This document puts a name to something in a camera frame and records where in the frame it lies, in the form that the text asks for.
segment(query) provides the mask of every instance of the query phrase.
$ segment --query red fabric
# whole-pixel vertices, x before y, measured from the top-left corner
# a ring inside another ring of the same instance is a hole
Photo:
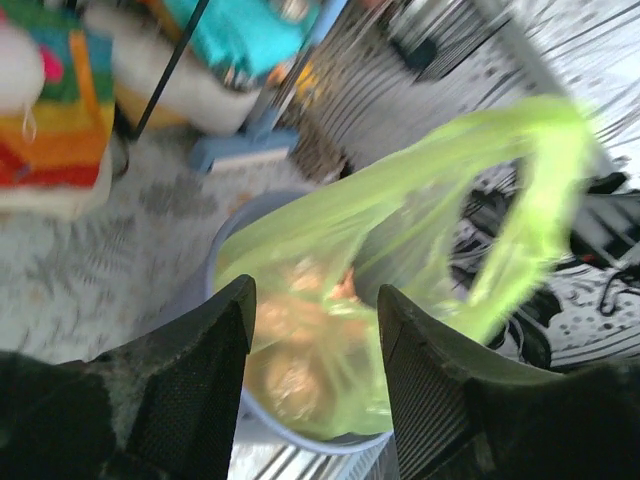
[[[89,167],[65,167],[40,172],[30,172],[26,163],[22,162],[13,151],[0,143],[0,187],[16,186],[56,187],[70,186],[92,188],[100,165]]]

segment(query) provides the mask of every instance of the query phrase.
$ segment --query rainbow striped cloth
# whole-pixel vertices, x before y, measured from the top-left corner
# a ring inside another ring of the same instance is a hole
[[[0,187],[93,186],[113,127],[111,39],[37,0],[0,0],[0,10],[64,68],[32,110],[35,140],[25,138],[22,115],[0,117]]]

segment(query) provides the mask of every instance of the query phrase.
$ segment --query bucket rim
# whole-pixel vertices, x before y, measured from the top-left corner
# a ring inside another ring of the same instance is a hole
[[[236,210],[222,224],[213,239],[211,252],[209,253],[209,256],[207,258],[207,295],[211,296],[214,293],[215,287],[213,285],[213,278],[218,252],[220,251],[220,248],[222,248],[224,242],[232,234],[242,228],[238,228],[238,225],[240,225],[242,220],[246,217],[247,212],[255,210],[257,207],[261,207],[260,210],[264,210],[265,204],[275,204],[273,209],[265,213],[266,215],[272,211],[277,210],[280,207],[287,205],[290,202],[302,198],[312,191],[314,191],[313,188],[304,187],[300,187],[296,190],[272,190],[252,198],[240,208],[238,208],[238,210]],[[240,401],[246,406],[247,413],[258,418],[266,428],[273,432],[273,434],[289,443],[323,455],[350,455],[363,452],[379,445],[380,443],[385,442],[393,435],[393,430],[367,436],[348,434],[345,435],[345,437],[354,437],[354,440],[348,443],[339,443],[339,439],[341,437],[337,437],[336,439],[327,441],[312,440],[299,433],[294,432],[293,430],[280,423],[275,417],[267,412],[266,409],[262,407],[262,405],[260,405],[260,403],[254,398],[251,392],[247,388],[245,388],[244,385],[242,386],[240,399]]]

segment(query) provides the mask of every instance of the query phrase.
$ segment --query colorful fabric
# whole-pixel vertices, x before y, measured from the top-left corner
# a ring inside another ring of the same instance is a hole
[[[143,0],[157,14],[164,6],[184,28],[198,0]],[[319,8],[313,4],[304,20],[288,22],[266,0],[216,0],[202,14],[191,39],[195,53],[209,67],[232,67],[250,78],[268,74],[302,48]]]
[[[24,135],[22,116],[0,117],[0,187],[92,186],[113,126],[111,40],[35,0],[0,0],[0,10],[63,69],[57,81],[45,84],[32,110],[33,141]]]

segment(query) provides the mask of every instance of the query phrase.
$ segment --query black pole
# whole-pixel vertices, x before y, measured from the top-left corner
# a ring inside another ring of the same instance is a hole
[[[191,40],[191,36],[193,35],[193,32],[196,29],[198,22],[200,21],[200,18],[202,18],[202,14],[204,13],[205,8],[207,8],[207,5],[209,5],[209,0],[199,0],[196,8],[193,10],[191,18],[189,18],[187,25],[184,27],[182,36],[180,37],[180,40],[178,41],[178,44],[176,45],[176,48],[173,51],[171,58],[169,59],[169,63],[167,63],[167,67],[164,69],[162,77],[160,77],[160,81],[158,82],[153,95],[151,95],[151,98],[149,99],[149,103],[147,103],[147,107],[145,108],[142,117],[140,117],[138,125],[131,135],[131,138],[133,140],[137,140],[138,138],[140,138],[140,135],[142,135],[144,128],[147,126],[149,117],[151,117],[153,109],[156,107],[156,104],[160,99],[160,95],[162,95],[164,88],[167,86],[167,82],[169,81],[171,74],[175,70],[176,65],[178,64],[178,60],[180,60],[180,57],[182,56],[182,52],[184,52],[184,49],[187,48],[189,40]]]

